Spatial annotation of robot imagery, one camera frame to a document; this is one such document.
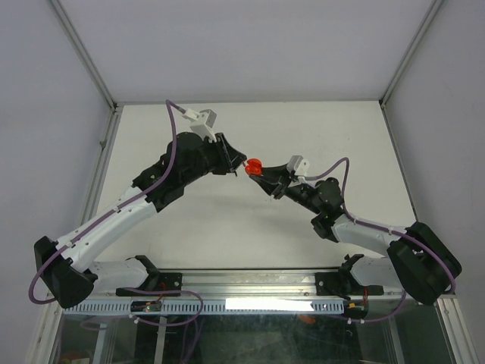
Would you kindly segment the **orange round charging case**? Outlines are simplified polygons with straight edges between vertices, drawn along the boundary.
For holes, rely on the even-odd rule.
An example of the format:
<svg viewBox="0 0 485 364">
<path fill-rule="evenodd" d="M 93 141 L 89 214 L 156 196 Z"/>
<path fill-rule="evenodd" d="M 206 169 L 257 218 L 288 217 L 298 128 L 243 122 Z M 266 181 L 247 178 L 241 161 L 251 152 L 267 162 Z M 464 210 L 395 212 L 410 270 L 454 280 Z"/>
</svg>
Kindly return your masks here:
<svg viewBox="0 0 485 364">
<path fill-rule="evenodd" d="M 245 164 L 245 172 L 248 176 L 261 176 L 263 174 L 262 163 L 257 158 L 250 158 Z"/>
</svg>

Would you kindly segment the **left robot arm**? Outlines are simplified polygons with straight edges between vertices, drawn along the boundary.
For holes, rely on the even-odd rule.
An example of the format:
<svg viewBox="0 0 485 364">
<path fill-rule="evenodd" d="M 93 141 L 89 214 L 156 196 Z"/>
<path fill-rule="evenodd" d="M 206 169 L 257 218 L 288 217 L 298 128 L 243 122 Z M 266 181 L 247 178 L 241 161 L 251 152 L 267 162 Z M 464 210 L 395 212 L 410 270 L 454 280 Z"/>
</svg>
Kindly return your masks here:
<svg viewBox="0 0 485 364">
<path fill-rule="evenodd" d="M 207 174 L 234 173 L 246 159 L 222 133 L 214 140 L 192 132 L 177 134 L 165 154 L 101 215 L 56 240 L 44 236 L 34 243 L 34 278 L 42 280 L 51 300 L 64 309 L 97 290 L 133 287 L 145 295 L 155 292 L 159 277 L 145 256 L 106 265 L 98 265 L 96 259 L 128 230 L 182 197 L 188 185 Z"/>
</svg>

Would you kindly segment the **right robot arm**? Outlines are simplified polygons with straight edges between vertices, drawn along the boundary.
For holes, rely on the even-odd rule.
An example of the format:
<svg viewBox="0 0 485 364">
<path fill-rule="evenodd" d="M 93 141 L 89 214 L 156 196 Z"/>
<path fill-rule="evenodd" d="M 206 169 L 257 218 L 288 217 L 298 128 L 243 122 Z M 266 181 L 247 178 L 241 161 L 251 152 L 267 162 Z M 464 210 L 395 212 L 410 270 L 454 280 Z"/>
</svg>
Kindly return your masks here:
<svg viewBox="0 0 485 364">
<path fill-rule="evenodd" d="M 418 302 L 432 305 L 441 295 L 454 292 L 462 267 L 428 225 L 416 221 L 409 227 L 393 227 L 352 215 L 344 198 L 346 182 L 328 171 L 310 177 L 308 166 L 300 156 L 277 167 L 265 167 L 252 158 L 245 171 L 267 195 L 286 197 L 313 212 L 311 224 L 320 238 L 376 253 L 374 258 L 347 257 L 339 267 L 336 293 L 381 286 L 403 290 Z"/>
</svg>

